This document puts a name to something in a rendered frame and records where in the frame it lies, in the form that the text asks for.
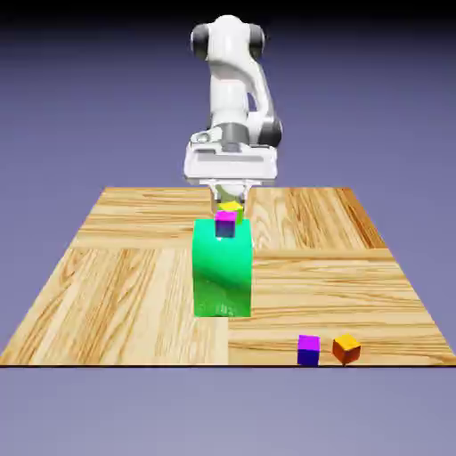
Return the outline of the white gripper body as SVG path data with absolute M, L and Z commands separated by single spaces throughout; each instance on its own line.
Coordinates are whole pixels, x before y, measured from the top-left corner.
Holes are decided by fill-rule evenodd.
M 277 150 L 241 143 L 239 151 L 223 151 L 219 142 L 190 142 L 183 174 L 194 184 L 269 183 L 278 174 Z

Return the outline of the small yellow cube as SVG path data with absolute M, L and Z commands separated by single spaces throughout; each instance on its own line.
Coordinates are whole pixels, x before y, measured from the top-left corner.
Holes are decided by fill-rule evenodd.
M 222 212 L 233 212 L 236 214 L 236 224 L 240 224 L 244 216 L 244 207 L 236 200 L 221 202 L 217 210 Z

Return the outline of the small purple cube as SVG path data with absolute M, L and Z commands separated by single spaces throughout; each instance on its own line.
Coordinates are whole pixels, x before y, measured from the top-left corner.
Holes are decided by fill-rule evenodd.
M 297 364 L 317 367 L 321 352 L 321 340 L 315 335 L 299 335 L 297 341 Z
M 219 210 L 215 216 L 215 236 L 217 238 L 233 238 L 237 224 L 235 211 Z

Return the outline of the small orange cube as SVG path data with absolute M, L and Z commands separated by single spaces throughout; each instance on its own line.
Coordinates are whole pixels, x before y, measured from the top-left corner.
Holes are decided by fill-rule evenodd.
M 333 339 L 332 353 L 342 365 L 348 365 L 359 359 L 361 343 L 350 334 Z

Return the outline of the large green box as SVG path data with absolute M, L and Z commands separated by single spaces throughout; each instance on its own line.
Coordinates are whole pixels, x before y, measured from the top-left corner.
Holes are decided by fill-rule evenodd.
M 232 238 L 217 238 L 213 219 L 196 220 L 191 260 L 195 316 L 251 315 L 253 247 L 248 219 L 235 226 Z

